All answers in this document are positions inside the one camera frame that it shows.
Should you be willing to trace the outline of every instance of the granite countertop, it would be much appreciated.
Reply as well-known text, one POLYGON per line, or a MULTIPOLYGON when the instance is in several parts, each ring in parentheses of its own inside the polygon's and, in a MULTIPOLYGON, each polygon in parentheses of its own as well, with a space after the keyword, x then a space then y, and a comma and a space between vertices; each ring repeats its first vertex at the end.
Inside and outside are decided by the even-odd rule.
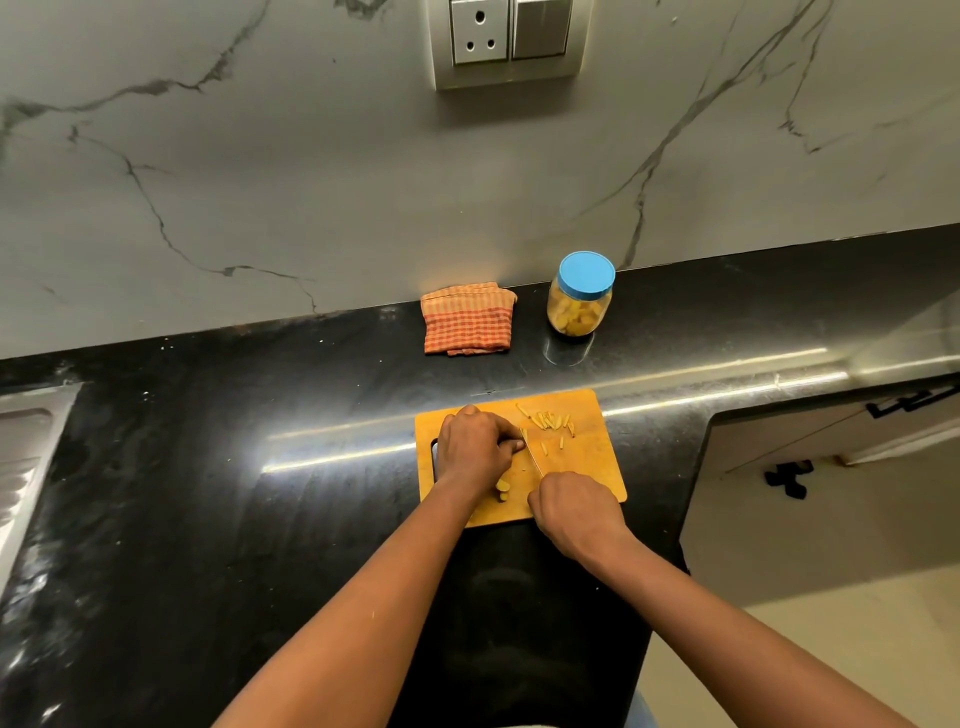
MULTIPOLYGON (((84 382, 0 603, 0 723, 209 725, 417 505, 420 411, 593 387, 627 522, 677 560, 718 413, 960 379, 958 235, 621 273, 580 345, 539 284, 505 354, 424 356, 414 302, 0 362, 84 382)), ((649 637, 531 522, 471 529, 393 724, 622 725, 649 637)))

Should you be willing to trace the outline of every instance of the person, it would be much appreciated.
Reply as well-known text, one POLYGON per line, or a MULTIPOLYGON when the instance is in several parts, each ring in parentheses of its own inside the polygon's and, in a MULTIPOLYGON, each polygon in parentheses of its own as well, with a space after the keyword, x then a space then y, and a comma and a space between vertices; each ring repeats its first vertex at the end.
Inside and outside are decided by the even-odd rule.
MULTIPOLYGON (((474 406, 444 420, 438 480, 364 567, 259 670, 215 728, 382 728, 430 602, 480 498, 523 449, 474 406)), ((529 496, 560 552, 629 602, 739 728, 913 723, 644 546, 603 485, 549 473, 529 496)))

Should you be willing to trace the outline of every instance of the yellow cutting board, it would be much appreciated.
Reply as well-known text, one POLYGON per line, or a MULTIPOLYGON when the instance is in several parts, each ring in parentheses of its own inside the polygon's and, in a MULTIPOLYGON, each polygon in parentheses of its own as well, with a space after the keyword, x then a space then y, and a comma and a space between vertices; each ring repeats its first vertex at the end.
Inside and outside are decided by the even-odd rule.
MULTIPOLYGON (((478 405, 484 412, 493 412, 514 425, 527 430, 527 440, 532 453, 526 449, 514 455, 513 466, 504 473, 503 479, 511 485, 510 496, 505 502, 497 500, 496 493, 484 496, 470 517, 467 527, 503 523, 532 518, 527 495, 540 484, 540 474, 530 459, 531 454, 544 474, 574 471, 591 476, 611 489, 621 503, 627 499, 623 476, 616 464, 610 434, 600 412, 600 402, 592 389, 577 389, 548 395, 525 397, 519 400, 502 400, 478 405), (569 430, 541 430, 519 410, 520 404, 528 413, 553 412, 561 417, 570 416, 576 437, 569 430), (560 449, 560 438, 564 448, 560 449), (546 454, 540 443, 546 444, 546 454)), ((444 417, 456 414, 459 407, 423 412, 416 418, 417 470, 420 476, 420 500, 433 488, 433 443, 440 435, 444 417)))

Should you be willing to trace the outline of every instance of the jar with blue lid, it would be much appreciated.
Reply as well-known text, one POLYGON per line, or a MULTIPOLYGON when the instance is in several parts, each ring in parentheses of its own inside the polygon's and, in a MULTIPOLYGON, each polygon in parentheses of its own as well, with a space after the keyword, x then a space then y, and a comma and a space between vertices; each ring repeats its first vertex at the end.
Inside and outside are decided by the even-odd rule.
POLYGON ((592 333, 610 306, 616 269, 599 253, 571 253, 560 263, 550 283, 546 317, 565 336, 592 333))

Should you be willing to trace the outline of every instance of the forearm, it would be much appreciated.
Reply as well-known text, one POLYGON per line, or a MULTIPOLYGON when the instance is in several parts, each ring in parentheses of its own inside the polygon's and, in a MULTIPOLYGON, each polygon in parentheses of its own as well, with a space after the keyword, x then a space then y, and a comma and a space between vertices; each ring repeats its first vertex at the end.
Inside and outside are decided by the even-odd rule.
POLYGON ((740 728, 903 728, 908 720, 633 538, 585 559, 740 728))
POLYGON ((439 482, 407 521, 257 673, 216 728, 386 724, 444 566, 472 513, 439 482))

